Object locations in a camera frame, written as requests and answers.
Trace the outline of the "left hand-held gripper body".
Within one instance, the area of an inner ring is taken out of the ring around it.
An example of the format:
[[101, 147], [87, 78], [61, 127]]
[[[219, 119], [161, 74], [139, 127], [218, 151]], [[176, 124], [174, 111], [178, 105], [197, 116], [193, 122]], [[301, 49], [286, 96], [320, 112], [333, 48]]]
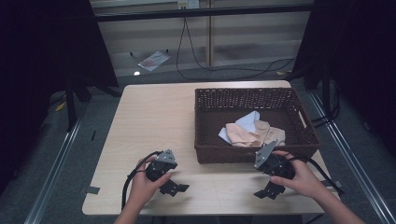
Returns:
[[172, 149], [161, 152], [146, 168], [146, 176], [151, 181], [156, 181], [169, 170], [177, 167], [177, 159]]

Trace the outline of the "paper sheet with red print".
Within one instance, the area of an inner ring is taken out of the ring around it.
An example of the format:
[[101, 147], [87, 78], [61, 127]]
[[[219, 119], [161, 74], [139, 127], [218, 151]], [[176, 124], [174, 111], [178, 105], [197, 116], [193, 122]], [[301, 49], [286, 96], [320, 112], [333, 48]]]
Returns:
[[155, 70], [157, 67], [165, 63], [170, 59], [170, 56], [166, 53], [163, 53], [161, 51], [156, 51], [149, 57], [147, 57], [145, 60], [140, 62], [138, 65], [147, 71], [152, 72]]

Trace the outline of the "dark curtain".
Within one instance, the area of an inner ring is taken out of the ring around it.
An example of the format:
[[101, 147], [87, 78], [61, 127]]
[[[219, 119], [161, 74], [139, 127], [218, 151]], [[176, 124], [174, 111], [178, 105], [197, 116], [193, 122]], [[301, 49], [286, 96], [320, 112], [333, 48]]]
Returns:
[[332, 77], [396, 158], [396, 0], [314, 0], [293, 72]]
[[118, 81], [90, 0], [0, 0], [0, 195], [30, 153], [57, 91]]

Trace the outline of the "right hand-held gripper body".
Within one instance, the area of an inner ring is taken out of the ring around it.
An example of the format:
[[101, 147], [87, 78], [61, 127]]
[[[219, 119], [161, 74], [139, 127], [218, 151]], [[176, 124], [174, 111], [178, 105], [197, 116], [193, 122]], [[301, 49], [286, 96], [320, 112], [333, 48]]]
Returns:
[[267, 175], [281, 176], [293, 179], [295, 171], [290, 162], [282, 156], [273, 153], [278, 140], [264, 144], [261, 149], [255, 152], [254, 168]]

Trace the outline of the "wall power outlet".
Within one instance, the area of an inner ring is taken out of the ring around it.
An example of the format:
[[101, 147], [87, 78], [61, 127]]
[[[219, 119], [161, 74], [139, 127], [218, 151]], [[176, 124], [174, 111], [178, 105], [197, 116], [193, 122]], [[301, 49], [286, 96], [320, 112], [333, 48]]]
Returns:
[[199, 0], [177, 0], [179, 9], [197, 9], [200, 7]]

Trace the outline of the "metal floor rail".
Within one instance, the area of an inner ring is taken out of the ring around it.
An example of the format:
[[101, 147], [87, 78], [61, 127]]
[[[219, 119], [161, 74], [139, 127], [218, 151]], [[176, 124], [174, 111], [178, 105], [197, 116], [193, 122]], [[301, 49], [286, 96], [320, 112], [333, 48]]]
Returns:
[[54, 191], [55, 185], [59, 179], [60, 173], [64, 167], [65, 160], [69, 154], [71, 146], [75, 142], [75, 138], [80, 128], [81, 118], [78, 118], [75, 124], [66, 133], [64, 141], [61, 145], [59, 153], [51, 166], [49, 174], [43, 184], [35, 202], [30, 209], [27, 218], [23, 224], [40, 224], [40, 221], [49, 204], [50, 197]]
[[320, 95], [304, 93], [322, 158], [343, 185], [342, 202], [368, 224], [396, 224], [396, 159], [348, 102], [339, 103], [339, 115], [328, 120]]

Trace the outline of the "person's left hand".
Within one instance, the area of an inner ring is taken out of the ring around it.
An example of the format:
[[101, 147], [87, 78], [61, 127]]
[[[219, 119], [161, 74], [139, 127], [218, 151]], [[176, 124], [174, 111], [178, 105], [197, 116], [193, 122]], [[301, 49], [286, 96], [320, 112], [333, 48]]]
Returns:
[[154, 156], [148, 159], [142, 159], [136, 169], [136, 174], [132, 180], [130, 194], [125, 205], [125, 209], [142, 209], [144, 205], [152, 198], [156, 190], [163, 186], [171, 177], [165, 174], [156, 181], [151, 181], [146, 176], [146, 165], [155, 160]]

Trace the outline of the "person's right hand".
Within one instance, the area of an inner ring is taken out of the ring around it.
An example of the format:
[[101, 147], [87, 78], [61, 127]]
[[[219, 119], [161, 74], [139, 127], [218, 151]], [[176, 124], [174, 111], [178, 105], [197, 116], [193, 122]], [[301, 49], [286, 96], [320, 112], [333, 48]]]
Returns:
[[303, 161], [294, 160], [291, 164], [295, 170], [295, 177], [293, 179], [273, 175], [270, 177], [270, 181], [274, 184], [293, 189], [313, 200], [317, 200], [320, 196], [324, 195], [327, 189]]

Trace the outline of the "brown wicker basket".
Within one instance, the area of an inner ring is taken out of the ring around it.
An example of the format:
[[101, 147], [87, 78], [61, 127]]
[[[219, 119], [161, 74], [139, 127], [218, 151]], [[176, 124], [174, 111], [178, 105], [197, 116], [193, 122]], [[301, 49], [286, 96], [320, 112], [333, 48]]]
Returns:
[[200, 163], [253, 162], [257, 147], [234, 147], [220, 130], [250, 112], [286, 133], [278, 150], [312, 157], [320, 148], [316, 131], [293, 88], [218, 88], [195, 91], [194, 147]]

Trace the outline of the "black horizontal bar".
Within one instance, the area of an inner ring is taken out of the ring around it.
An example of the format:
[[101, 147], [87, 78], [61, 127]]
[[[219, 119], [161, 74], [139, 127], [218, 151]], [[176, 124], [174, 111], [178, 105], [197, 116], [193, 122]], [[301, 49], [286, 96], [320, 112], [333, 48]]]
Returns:
[[200, 9], [175, 9], [164, 11], [149, 11], [136, 13], [107, 13], [95, 15], [92, 19], [97, 22], [105, 21], [140, 21], [155, 19], [191, 18], [206, 16], [229, 16], [245, 14], [287, 13], [311, 11], [314, 4], [275, 5], [258, 7], [215, 7]]

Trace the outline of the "black metal stand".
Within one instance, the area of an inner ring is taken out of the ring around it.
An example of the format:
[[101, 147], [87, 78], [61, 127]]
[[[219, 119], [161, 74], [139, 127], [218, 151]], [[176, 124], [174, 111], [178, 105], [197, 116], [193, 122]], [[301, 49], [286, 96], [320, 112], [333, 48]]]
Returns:
[[339, 92], [331, 90], [331, 76], [329, 66], [325, 63], [310, 62], [301, 68], [294, 67], [285, 77], [287, 81], [302, 77], [304, 87], [312, 91], [318, 84], [321, 87], [321, 106], [323, 115], [313, 119], [315, 127], [330, 124], [338, 117], [340, 112]]
[[88, 88], [88, 79], [79, 76], [70, 76], [67, 78], [65, 86], [66, 105], [68, 114], [68, 128], [67, 131], [71, 132], [77, 123], [77, 114], [75, 107], [75, 97], [81, 102], [89, 102], [92, 98]]

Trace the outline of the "beige cloth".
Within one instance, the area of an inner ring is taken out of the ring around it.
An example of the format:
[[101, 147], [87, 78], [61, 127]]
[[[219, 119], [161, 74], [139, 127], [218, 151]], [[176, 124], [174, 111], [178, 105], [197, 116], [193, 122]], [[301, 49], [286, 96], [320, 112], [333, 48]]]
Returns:
[[286, 132], [262, 120], [253, 122], [252, 131], [239, 124], [228, 123], [225, 125], [225, 136], [233, 147], [262, 147], [275, 140], [278, 146], [286, 145]]

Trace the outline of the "white cloth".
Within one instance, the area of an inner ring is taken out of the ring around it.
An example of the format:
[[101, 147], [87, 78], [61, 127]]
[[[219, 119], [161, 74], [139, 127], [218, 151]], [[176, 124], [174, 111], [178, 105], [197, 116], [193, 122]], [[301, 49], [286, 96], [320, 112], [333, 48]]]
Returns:
[[230, 145], [241, 143], [245, 146], [247, 143], [253, 143], [252, 134], [256, 131], [254, 122], [258, 121], [260, 116], [259, 112], [252, 111], [234, 123], [227, 123], [219, 131], [219, 137]]

